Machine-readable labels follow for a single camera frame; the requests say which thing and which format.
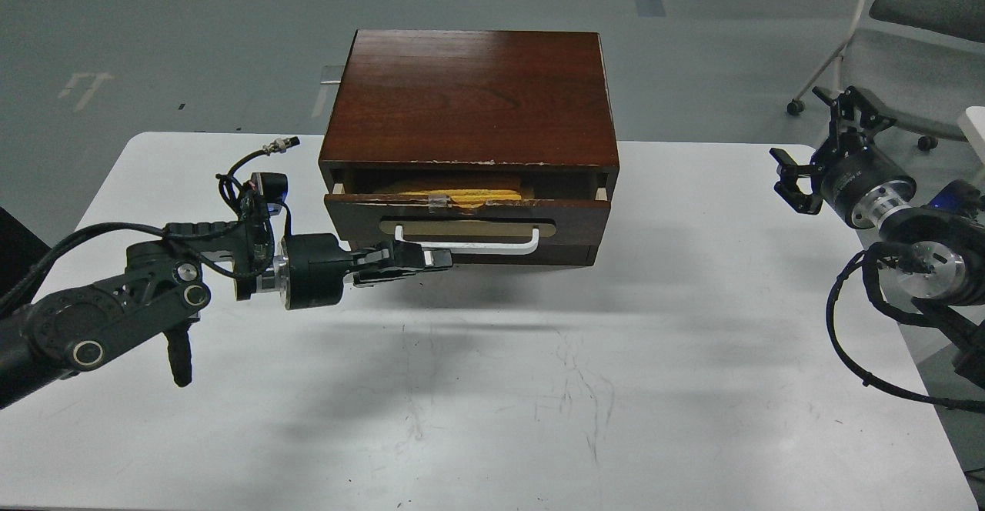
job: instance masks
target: gray floor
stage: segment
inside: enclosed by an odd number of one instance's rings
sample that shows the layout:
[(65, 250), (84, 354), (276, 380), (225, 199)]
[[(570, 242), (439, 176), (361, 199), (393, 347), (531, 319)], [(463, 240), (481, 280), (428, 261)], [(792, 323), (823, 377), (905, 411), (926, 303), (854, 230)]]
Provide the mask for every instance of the gray floor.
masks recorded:
[[(50, 244), (139, 132), (324, 132), (334, 92), (318, 105), (322, 69), (345, 62), (359, 28), (600, 32), (619, 139), (817, 144), (826, 110), (809, 101), (793, 119), (783, 107), (840, 41), (854, 2), (0, 0), (0, 205)], [(882, 141), (922, 196), (974, 174), (965, 144), (928, 156), (912, 142)], [(907, 342), (928, 388), (985, 396), (923, 333)], [(942, 420), (965, 468), (985, 466), (985, 421)]]

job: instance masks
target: wooden box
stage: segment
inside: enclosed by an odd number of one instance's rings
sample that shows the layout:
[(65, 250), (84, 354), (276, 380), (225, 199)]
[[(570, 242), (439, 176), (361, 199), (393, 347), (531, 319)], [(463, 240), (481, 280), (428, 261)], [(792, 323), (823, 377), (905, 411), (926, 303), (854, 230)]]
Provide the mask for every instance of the wooden box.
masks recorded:
[(592, 265), (619, 156), (599, 36), (360, 30), (319, 157), (355, 247), (517, 243), (457, 262)]

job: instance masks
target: table surface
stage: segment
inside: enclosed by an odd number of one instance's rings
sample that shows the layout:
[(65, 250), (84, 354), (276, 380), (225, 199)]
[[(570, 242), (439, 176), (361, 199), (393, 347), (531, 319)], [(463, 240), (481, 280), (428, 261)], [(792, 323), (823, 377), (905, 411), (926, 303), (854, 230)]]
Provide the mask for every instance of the table surface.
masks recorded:
[[(225, 219), (212, 174), (272, 137), (139, 135), (82, 222)], [(295, 233), (331, 229), (319, 143), (243, 170), (289, 173)], [(593, 268), (457, 266), (293, 312), (210, 276), (188, 388), (158, 336), (0, 412), (0, 505), (976, 508), (932, 407), (863, 388), (828, 343), (853, 231), (788, 209), (766, 147), (619, 153)], [(42, 294), (116, 275), (143, 239), (85, 244)], [(862, 364), (924, 391), (859, 279), (837, 321)]]

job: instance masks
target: cable connector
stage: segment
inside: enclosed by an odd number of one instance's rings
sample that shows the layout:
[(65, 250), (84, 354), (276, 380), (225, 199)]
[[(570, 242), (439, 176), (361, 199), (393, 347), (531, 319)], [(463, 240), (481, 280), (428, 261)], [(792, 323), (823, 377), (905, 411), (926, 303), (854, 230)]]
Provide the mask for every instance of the cable connector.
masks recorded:
[(298, 139), (298, 136), (279, 137), (274, 142), (264, 145), (261, 150), (266, 155), (270, 155), (271, 153), (285, 153), (286, 150), (300, 144), (302, 144), (302, 140)]

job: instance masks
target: chair wheel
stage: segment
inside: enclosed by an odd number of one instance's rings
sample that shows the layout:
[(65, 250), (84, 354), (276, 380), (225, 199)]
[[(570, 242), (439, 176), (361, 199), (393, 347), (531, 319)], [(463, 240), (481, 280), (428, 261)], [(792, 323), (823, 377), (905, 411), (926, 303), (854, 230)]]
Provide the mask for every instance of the chair wheel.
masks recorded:
[(799, 99), (790, 100), (790, 103), (787, 104), (787, 115), (796, 117), (796, 115), (801, 114), (801, 112), (803, 112), (803, 101)]
[(920, 139), (917, 140), (917, 149), (920, 151), (930, 151), (937, 147), (937, 139), (932, 135), (922, 135)]

